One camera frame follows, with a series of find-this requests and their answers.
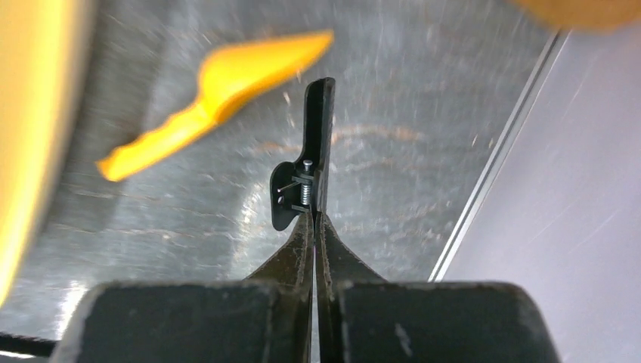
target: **gray panel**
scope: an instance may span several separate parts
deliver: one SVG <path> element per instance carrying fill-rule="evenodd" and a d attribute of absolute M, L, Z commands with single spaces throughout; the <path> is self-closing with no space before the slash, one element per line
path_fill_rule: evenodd
<path fill-rule="evenodd" d="M 119 184 L 93 162 L 184 107 L 205 54 L 333 28 L 321 62 Z M 0 330 L 57 339 L 114 279 L 243 278 L 286 240 L 268 180 L 302 142 L 305 84 L 337 79 L 328 210 L 380 274 L 429 276 L 548 34 L 498 0 L 104 1 L 70 157 Z"/>
<path fill-rule="evenodd" d="M 523 286 L 565 362 L 641 357 L 640 64 L 639 27 L 568 36 L 442 271 Z"/>

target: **gray table surface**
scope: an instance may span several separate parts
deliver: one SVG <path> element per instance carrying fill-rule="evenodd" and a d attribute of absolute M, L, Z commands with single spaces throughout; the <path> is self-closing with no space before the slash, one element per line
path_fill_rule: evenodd
<path fill-rule="evenodd" d="M 301 79 L 124 182 L 98 175 L 95 160 L 187 105 L 208 51 L 324 28 L 336 43 Z M 105 281 L 247 276 L 286 240 L 269 175 L 297 156 L 322 76 L 337 80 L 328 214 L 385 278 L 427 279 L 548 35 L 498 0 L 102 2 L 69 159 L 0 330 L 59 339 Z"/>

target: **yellow scoop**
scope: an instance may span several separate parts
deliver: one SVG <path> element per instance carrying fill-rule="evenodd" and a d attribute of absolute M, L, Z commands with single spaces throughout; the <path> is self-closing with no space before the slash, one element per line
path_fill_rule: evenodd
<path fill-rule="evenodd" d="M 221 125 L 244 104 L 310 67 L 330 46 L 324 31 L 218 49 L 205 59 L 199 94 L 186 109 L 97 162 L 117 182 L 180 150 Z"/>

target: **metal edge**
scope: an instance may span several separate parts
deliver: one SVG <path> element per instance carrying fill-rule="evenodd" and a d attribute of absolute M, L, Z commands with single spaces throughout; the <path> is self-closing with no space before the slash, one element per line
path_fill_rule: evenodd
<path fill-rule="evenodd" d="M 447 268 L 459 249 L 463 237 L 472 224 L 472 220 L 475 218 L 500 168 L 503 166 L 503 162 L 509 150 L 512 148 L 516 136 L 521 131 L 525 119 L 530 113 L 534 101 L 538 97 L 540 89 L 545 83 L 547 75 L 550 73 L 552 65 L 565 44 L 566 38 L 566 34 L 555 33 L 548 39 L 543 47 L 541 55 L 534 65 L 532 74 L 525 83 L 525 87 L 519 99 L 516 101 L 516 106 L 509 115 L 506 125 L 497 140 L 497 144 L 494 146 L 490 158 L 481 172 L 481 176 L 478 177 L 478 181 L 474 189 L 472 189 L 472 193 L 465 207 L 463 207 L 463 212 L 454 226 L 454 230 L 447 240 L 443 252 L 438 257 L 438 261 L 432 273 L 429 275 L 428 281 L 439 282 L 443 279 Z"/>

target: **black metal clip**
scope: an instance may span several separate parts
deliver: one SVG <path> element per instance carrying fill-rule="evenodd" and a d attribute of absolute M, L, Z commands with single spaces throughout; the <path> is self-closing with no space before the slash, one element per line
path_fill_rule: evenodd
<path fill-rule="evenodd" d="M 278 164 L 271 174 L 271 224 L 287 228 L 301 213 L 316 213 L 327 205 L 327 160 L 330 159 L 334 106 L 333 78 L 312 82 L 305 92 L 305 134 L 296 161 Z"/>

